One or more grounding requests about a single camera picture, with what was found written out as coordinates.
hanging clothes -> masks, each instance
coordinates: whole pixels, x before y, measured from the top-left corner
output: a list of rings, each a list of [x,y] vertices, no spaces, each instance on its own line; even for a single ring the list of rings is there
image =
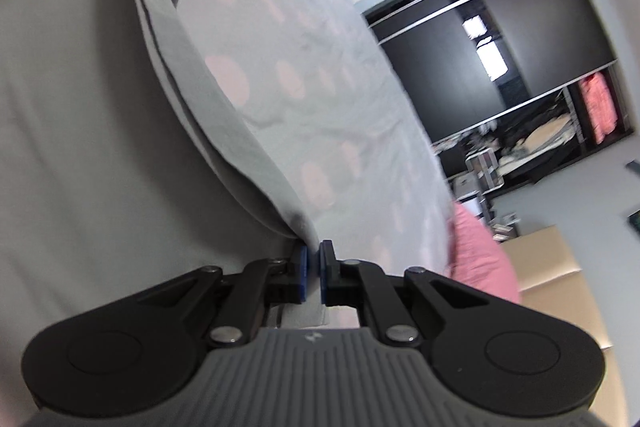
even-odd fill
[[[580,92],[587,106],[596,143],[600,144],[618,124],[618,115],[611,99],[607,81],[602,73],[594,73],[579,82]]]

pillow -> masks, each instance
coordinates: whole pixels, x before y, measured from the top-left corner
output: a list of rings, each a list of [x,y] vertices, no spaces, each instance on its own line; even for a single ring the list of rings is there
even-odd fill
[[[520,304],[516,272],[489,230],[462,204],[455,204],[451,278]]]

bed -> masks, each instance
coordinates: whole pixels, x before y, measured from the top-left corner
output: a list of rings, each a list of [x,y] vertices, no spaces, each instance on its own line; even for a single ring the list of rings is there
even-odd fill
[[[0,425],[39,330],[334,241],[449,269],[450,194],[350,0],[0,0]],[[325,323],[317,287],[285,327]]]

pillowcase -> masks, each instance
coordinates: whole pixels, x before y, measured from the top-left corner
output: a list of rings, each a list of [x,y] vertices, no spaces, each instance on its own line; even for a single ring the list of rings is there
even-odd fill
[[[489,230],[455,203],[451,278],[489,295],[520,304],[516,272]]]

sliding wardrobe door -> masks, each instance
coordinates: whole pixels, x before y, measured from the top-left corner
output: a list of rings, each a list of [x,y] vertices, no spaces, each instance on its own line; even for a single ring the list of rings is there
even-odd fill
[[[483,0],[531,96],[614,60],[589,0]]]
[[[463,22],[450,10],[383,44],[431,140],[504,110]]]

